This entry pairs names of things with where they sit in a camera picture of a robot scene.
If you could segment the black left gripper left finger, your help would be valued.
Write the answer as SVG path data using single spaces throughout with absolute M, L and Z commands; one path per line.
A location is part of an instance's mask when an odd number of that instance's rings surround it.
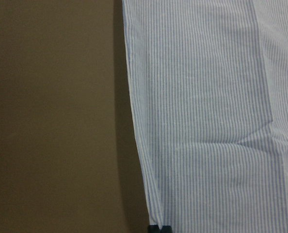
M 148 233 L 160 233 L 160 229 L 158 225 L 148 225 L 147 227 Z

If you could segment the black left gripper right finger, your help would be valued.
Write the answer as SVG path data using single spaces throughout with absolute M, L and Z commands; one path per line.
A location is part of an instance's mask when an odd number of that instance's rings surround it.
M 169 225 L 162 226 L 160 233 L 172 233 L 172 227 Z

